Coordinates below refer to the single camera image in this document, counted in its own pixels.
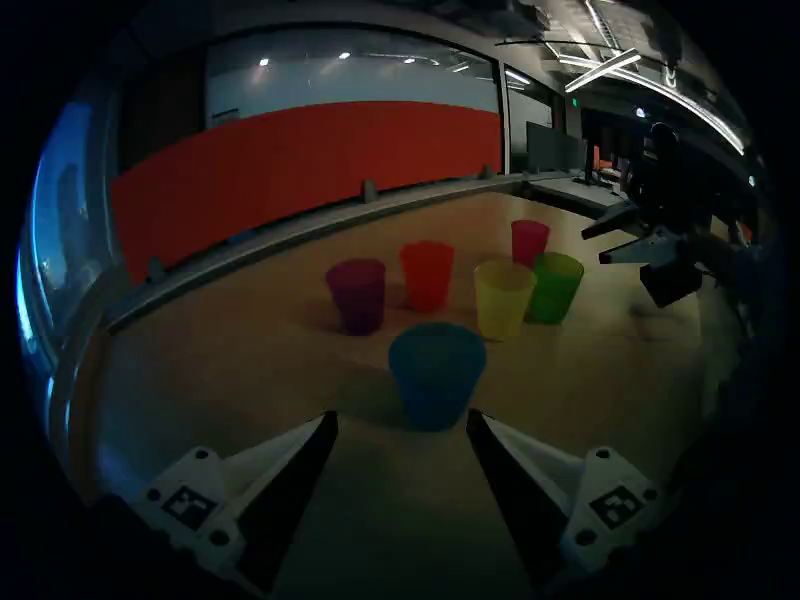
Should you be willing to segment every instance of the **pink cup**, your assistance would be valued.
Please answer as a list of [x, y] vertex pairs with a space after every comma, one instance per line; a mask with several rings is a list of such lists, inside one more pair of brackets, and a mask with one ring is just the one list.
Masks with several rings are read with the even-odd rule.
[[533, 268], [536, 256], [544, 252], [550, 228], [537, 221], [520, 220], [511, 223], [511, 253], [514, 262]]
[[386, 266], [379, 260], [355, 258], [325, 274], [342, 325], [351, 335], [369, 335], [383, 324]]

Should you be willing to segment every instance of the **yellow cup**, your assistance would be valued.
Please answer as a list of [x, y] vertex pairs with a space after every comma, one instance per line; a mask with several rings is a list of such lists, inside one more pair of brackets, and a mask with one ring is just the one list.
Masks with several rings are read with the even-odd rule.
[[475, 269], [478, 329], [490, 340], [519, 335], [536, 276], [511, 260], [490, 260]]

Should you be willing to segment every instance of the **white wall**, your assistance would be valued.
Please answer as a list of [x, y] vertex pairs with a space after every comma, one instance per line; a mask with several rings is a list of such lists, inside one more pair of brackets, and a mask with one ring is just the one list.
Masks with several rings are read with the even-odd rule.
[[211, 115], [232, 109], [246, 118], [333, 102], [432, 102], [498, 112], [497, 88], [492, 81], [424, 64], [403, 64], [397, 59], [271, 61], [266, 67], [254, 65], [211, 76], [207, 86], [207, 126]]

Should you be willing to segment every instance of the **purple cup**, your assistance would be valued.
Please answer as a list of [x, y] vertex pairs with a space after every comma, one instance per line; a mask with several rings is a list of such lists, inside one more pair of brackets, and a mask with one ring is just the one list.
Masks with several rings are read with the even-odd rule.
[[371, 258], [340, 262], [325, 274], [333, 301], [351, 335], [369, 335], [383, 324], [386, 266]]

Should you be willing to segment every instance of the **plastic cup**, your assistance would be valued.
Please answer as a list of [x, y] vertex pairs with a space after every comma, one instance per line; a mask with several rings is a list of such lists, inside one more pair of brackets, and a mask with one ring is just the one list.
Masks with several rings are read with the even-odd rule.
[[583, 265], [566, 254], [545, 252], [536, 258], [533, 272], [537, 283], [525, 320], [531, 323], [560, 323], [567, 316], [578, 291], [583, 278]]
[[386, 266], [379, 260], [356, 258], [325, 274], [342, 325], [351, 335], [369, 335], [383, 324]]
[[519, 335], [536, 277], [510, 260], [491, 260], [475, 269], [478, 329], [490, 340]]
[[432, 312], [447, 302], [453, 254], [452, 246], [429, 241], [406, 244], [400, 250], [408, 300], [416, 310]]
[[511, 254], [514, 262], [533, 268], [538, 254], [547, 247], [550, 228], [537, 221], [514, 221], [511, 223]]
[[450, 323], [425, 323], [405, 331], [389, 348], [389, 368], [406, 413], [426, 431], [448, 429], [469, 404], [486, 366], [480, 336]]

